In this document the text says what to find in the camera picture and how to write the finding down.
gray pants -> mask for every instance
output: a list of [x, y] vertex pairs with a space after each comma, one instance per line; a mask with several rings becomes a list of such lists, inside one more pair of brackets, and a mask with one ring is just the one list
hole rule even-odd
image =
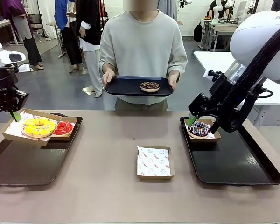
[[168, 108], [167, 100], [157, 104], [130, 104], [122, 99], [117, 98], [115, 110], [117, 111], [166, 111]]
[[103, 84], [98, 66], [99, 49], [96, 51], [84, 51], [83, 53], [95, 94], [101, 95], [103, 91]]

table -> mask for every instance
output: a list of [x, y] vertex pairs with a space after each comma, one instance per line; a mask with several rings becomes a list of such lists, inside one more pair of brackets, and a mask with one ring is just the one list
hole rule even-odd
[[[208, 76], [209, 70], [226, 72], [231, 64], [234, 62], [231, 52], [194, 52], [194, 56], [197, 58], [199, 63], [205, 68], [204, 77], [209, 80], [212, 77]], [[261, 109], [257, 115], [254, 125], [259, 128], [266, 116], [266, 112], [272, 105], [280, 105], [280, 85], [267, 79], [264, 84], [264, 88], [273, 91], [273, 95], [268, 98], [258, 98], [255, 105], [260, 105]]]
[[210, 21], [200, 20], [203, 27], [203, 36], [201, 42], [198, 45], [201, 49], [211, 51], [213, 40], [215, 41], [212, 51], [216, 51], [217, 40], [219, 36], [229, 36], [230, 38], [226, 42], [226, 46], [229, 46], [231, 36], [237, 29], [236, 24], [231, 23], [211, 23]]
[[6, 26], [10, 26], [11, 32], [12, 32], [13, 37], [14, 37], [14, 43], [15, 43], [15, 45], [19, 45], [19, 43], [18, 43], [18, 41], [17, 41], [17, 38], [16, 38], [16, 36], [15, 36], [15, 33], [14, 33], [13, 26], [12, 26], [11, 23], [10, 23], [10, 20], [2, 20], [2, 21], [0, 21], [0, 28], [1, 28], [1, 27], [6, 27]]
[[[280, 221], [280, 185], [219, 187], [198, 181], [179, 121], [188, 111], [47, 112], [84, 120], [54, 182], [45, 187], [0, 188], [0, 223]], [[248, 120], [243, 125], [280, 172], [278, 153]], [[139, 145], [171, 146], [172, 181], [137, 178]]]
[[54, 29], [55, 29], [55, 32], [56, 32], [56, 35], [57, 35], [57, 40], [58, 40], [58, 45], [59, 45], [59, 49], [60, 49], [60, 52], [61, 54], [58, 56], [58, 58], [61, 58], [62, 56], [66, 55], [66, 51], [63, 51], [62, 48], [61, 48], [61, 39], [60, 39], [60, 36], [58, 34], [58, 30], [60, 30], [56, 24], [56, 22], [50, 22], [50, 23], [47, 23], [47, 26], [53, 26]]

white pants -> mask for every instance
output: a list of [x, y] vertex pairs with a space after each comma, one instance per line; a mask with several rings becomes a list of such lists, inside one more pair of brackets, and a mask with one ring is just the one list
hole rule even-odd
[[83, 53], [95, 94], [101, 95], [103, 91], [103, 84], [98, 66], [99, 49], [97, 49], [96, 51], [83, 51]]

black chair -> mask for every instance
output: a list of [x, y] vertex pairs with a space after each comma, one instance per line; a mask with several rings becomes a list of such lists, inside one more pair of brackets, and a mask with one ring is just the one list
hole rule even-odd
[[46, 31], [45, 31], [45, 29], [43, 27], [43, 24], [42, 24], [42, 14], [28, 14], [28, 17], [29, 17], [29, 20], [30, 20], [31, 28], [32, 28], [33, 32], [37, 33], [37, 36], [38, 36], [39, 41], [41, 43], [42, 41], [41, 41], [41, 36], [40, 36], [39, 31], [42, 30], [42, 33], [43, 33], [44, 37], [47, 37]]

